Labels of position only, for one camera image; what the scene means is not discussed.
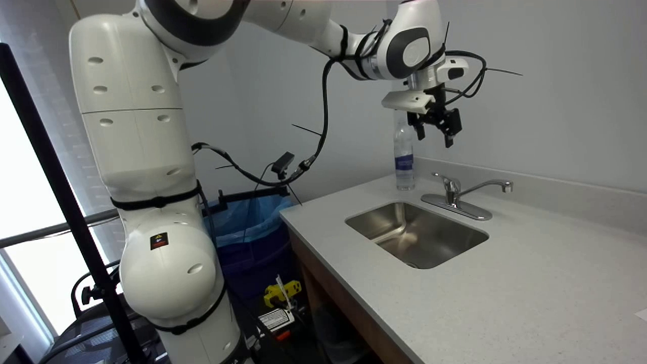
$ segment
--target sink basin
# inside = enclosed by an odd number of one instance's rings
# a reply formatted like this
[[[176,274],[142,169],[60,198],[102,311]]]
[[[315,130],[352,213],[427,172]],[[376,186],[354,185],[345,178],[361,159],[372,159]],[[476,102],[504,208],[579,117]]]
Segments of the sink basin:
[[[367,211],[345,225],[415,270],[433,270],[488,242],[482,231],[407,202]]]

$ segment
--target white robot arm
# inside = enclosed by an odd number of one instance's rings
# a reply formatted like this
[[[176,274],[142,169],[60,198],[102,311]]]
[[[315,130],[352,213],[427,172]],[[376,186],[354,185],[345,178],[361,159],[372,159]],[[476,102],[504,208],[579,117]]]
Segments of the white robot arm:
[[[196,205],[177,73],[212,58],[240,21],[306,42],[356,79],[409,79],[385,106],[436,116],[429,92],[468,64],[445,58],[436,0],[403,0],[367,35],[329,21],[329,0],[137,0],[71,30],[71,71],[98,170],[125,229],[122,285],[177,364],[245,363],[217,252]]]

